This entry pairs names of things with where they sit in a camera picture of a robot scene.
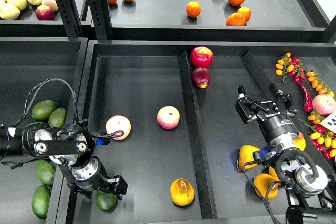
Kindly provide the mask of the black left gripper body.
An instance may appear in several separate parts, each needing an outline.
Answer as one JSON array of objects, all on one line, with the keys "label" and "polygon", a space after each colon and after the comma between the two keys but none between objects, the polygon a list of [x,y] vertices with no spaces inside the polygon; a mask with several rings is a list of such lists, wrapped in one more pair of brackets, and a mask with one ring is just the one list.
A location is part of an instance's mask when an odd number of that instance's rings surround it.
[{"label": "black left gripper body", "polygon": [[109,177],[101,160],[92,156],[82,166],[69,166],[68,186],[77,193],[90,197],[93,191],[116,195],[117,200],[127,193],[128,184],[121,175]]}]

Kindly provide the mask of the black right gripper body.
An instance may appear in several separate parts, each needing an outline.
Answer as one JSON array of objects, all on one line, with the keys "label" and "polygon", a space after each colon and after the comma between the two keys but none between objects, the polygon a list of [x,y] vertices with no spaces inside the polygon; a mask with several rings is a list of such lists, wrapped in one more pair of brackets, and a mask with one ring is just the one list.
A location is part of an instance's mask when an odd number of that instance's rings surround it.
[{"label": "black right gripper body", "polygon": [[256,101],[241,92],[235,104],[243,123],[257,121],[264,139],[270,147],[294,147],[299,131],[292,117],[297,110],[292,107],[292,97],[278,92],[273,100]]}]

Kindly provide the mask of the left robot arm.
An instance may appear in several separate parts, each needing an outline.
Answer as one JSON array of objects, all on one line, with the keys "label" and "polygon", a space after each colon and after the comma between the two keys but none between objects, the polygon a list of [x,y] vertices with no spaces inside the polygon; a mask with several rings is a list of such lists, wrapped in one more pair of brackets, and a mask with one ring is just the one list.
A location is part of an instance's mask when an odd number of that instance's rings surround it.
[{"label": "left robot arm", "polygon": [[109,177],[93,152],[99,140],[108,142],[124,135],[122,130],[111,134],[91,132],[87,120],[78,118],[76,93],[70,88],[74,124],[64,127],[51,127],[47,123],[37,122],[24,128],[18,125],[26,118],[38,92],[54,79],[39,83],[28,93],[22,117],[12,126],[1,124],[1,163],[13,163],[12,168],[43,158],[50,158],[67,181],[73,193],[90,198],[93,191],[102,191],[116,195],[118,200],[127,193],[128,184],[122,176]]}]

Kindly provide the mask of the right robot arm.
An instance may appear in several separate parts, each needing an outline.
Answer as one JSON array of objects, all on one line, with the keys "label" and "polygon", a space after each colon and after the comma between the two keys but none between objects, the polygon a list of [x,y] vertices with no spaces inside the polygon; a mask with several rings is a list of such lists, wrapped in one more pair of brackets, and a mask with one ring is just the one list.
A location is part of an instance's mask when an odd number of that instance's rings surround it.
[{"label": "right robot arm", "polygon": [[273,223],[279,221],[271,210],[269,194],[276,185],[286,190],[286,223],[335,223],[335,177],[327,175],[309,154],[295,146],[299,131],[292,120],[297,110],[292,107],[291,95],[283,94],[274,84],[269,90],[270,100],[256,101],[246,94],[243,86],[238,88],[235,109],[244,123],[258,122],[268,147],[253,151],[252,160],[237,168],[243,173],[249,165],[275,169],[278,179],[266,187],[265,193],[252,185]]}]

